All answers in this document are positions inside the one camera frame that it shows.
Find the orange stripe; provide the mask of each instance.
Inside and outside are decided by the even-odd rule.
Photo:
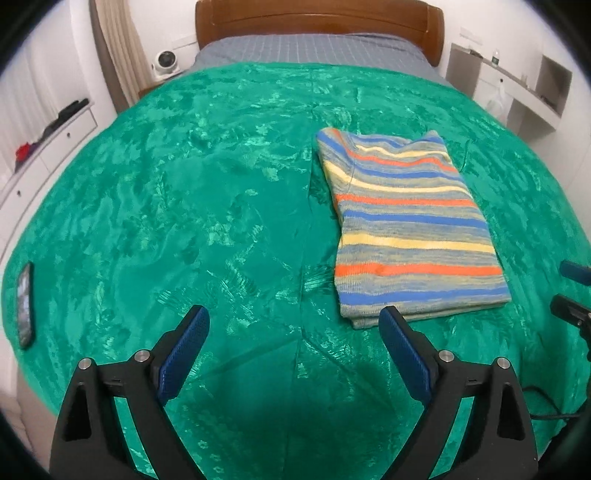
[[[337,202],[350,200],[357,203],[368,203],[370,205],[439,205],[447,207],[475,207],[476,203],[469,199],[447,200],[447,199],[380,199],[375,197],[360,197],[350,193],[335,195]]]
[[[500,267],[464,267],[461,265],[437,265],[429,263],[408,265],[360,263],[335,266],[335,277],[348,277],[350,275],[361,274],[379,275],[381,277],[405,274],[487,277],[490,275],[501,275],[502,273],[503,272]]]
[[[384,160],[383,158],[374,157],[372,155],[359,155],[358,153],[353,152],[350,148],[347,147],[347,145],[345,144],[345,141],[343,139],[343,136],[336,129],[335,129],[335,134],[340,138],[340,143],[343,145],[343,148],[347,151],[347,153],[349,155],[351,155],[352,157],[357,158],[357,160],[372,161],[372,162],[376,162],[376,163],[379,163],[382,165],[394,165],[396,167],[412,167],[414,165],[420,165],[422,163],[432,163],[432,164],[439,166],[442,170],[452,171],[454,173],[457,172],[455,167],[447,165],[447,164],[443,163],[441,160],[439,160],[438,158],[434,158],[434,157],[426,157],[426,158],[421,158],[419,160],[405,162],[405,161],[396,161],[396,160]]]

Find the wall outlet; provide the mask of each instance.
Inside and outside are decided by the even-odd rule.
[[[193,43],[197,43],[197,35],[195,34],[177,38],[176,40],[172,41],[171,46],[173,50],[176,50],[177,48],[183,48]]]
[[[475,33],[471,32],[467,28],[461,27],[460,28],[460,36],[467,38],[470,41],[473,41],[475,44],[482,46],[484,42],[482,41],[482,37],[479,37]]]

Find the plastic bag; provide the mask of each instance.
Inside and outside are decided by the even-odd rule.
[[[502,124],[505,123],[505,102],[506,102],[506,94],[505,94],[505,87],[503,86],[502,82],[499,82],[499,85],[496,87],[496,92],[493,98],[491,98],[488,103],[486,104],[486,111],[489,112],[493,117],[495,117],[499,122]]]

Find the smartphone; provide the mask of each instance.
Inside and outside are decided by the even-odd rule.
[[[33,328],[33,264],[27,262],[18,276],[17,285],[17,327],[18,343],[25,349],[31,346],[34,338]]]

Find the yellow stripe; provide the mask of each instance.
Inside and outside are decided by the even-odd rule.
[[[373,236],[367,233],[343,233],[340,244],[345,245],[377,245],[379,247],[418,248],[422,250],[461,250],[468,252],[495,253],[492,245],[473,244],[470,242],[437,242],[428,240],[407,240],[393,236]]]
[[[336,175],[345,183],[349,183],[356,187],[363,189],[374,190],[376,192],[393,192],[393,193],[439,193],[439,192],[462,192],[472,198],[470,192],[462,187],[455,185],[449,185],[446,187],[388,187],[386,185],[375,185],[373,183],[367,183],[358,180],[350,175],[347,175],[343,170],[337,167],[335,164],[325,161],[323,163],[325,170]]]
[[[382,147],[364,147],[363,145],[355,145],[358,149],[363,150],[364,152],[371,152],[376,151],[380,152],[383,155],[387,155],[392,158],[411,158],[411,157],[426,157],[429,155],[441,155],[445,158],[448,162],[452,162],[452,159],[447,154],[447,152],[440,151],[440,150],[423,150],[423,151],[407,151],[407,152],[390,152]]]

